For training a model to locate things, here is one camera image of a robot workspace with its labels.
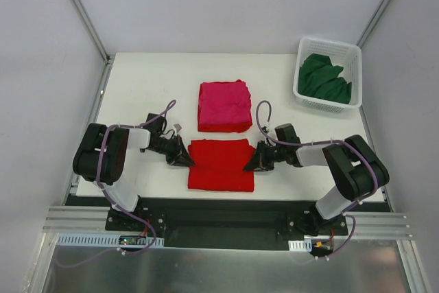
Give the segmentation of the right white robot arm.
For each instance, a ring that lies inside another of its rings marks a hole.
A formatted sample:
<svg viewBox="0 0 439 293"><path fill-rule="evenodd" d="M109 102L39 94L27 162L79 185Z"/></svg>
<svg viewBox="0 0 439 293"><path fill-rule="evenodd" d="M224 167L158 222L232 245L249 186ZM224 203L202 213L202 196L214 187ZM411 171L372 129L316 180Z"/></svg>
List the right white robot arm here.
<svg viewBox="0 0 439 293"><path fill-rule="evenodd" d="M275 128L277 139L259 141L245 172L268 172L275 163L297 168L327 166L335 186L315 202L307 213L294 220L294 228L305 235L325 234L333 222L390 181L387 167L363 137L301 143L292 124Z"/></svg>

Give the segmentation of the white plastic basket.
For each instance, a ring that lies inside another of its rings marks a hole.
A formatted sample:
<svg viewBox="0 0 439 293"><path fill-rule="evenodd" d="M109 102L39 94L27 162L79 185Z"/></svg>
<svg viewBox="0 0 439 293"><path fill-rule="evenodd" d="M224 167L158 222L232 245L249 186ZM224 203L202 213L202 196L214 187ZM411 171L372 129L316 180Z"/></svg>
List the white plastic basket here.
<svg viewBox="0 0 439 293"><path fill-rule="evenodd" d="M340 113L362 103L361 49L314 37L301 38L293 92L308 107Z"/></svg>

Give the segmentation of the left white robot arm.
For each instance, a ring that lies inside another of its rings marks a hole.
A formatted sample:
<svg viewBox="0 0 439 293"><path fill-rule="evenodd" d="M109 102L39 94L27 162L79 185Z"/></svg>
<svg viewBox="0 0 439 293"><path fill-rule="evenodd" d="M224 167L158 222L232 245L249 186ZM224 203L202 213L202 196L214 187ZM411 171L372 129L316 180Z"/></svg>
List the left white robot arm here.
<svg viewBox="0 0 439 293"><path fill-rule="evenodd" d="M179 134L173 132L170 138L165 136L166 125L165 115L154 113L140 126L111 128L91 123L73 158L73 172L99 187L112 208L124 211L121 222L132 231L144 225L145 214L137 209L139 196L123 177L127 151L144 153L148 150L162 154L170 166L195 165Z"/></svg>

